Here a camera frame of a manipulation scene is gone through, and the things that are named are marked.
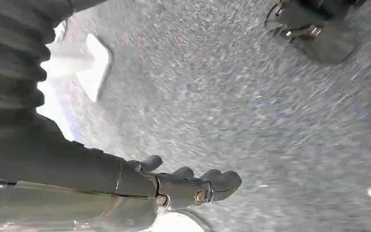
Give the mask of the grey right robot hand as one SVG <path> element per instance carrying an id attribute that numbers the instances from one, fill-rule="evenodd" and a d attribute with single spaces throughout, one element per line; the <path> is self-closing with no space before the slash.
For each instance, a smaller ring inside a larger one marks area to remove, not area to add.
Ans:
<path id="1" fill-rule="evenodd" d="M 232 171 L 154 173 L 161 163 L 68 141 L 33 111 L 0 113 L 0 232 L 137 232 L 163 208 L 221 201 L 242 183 Z"/>

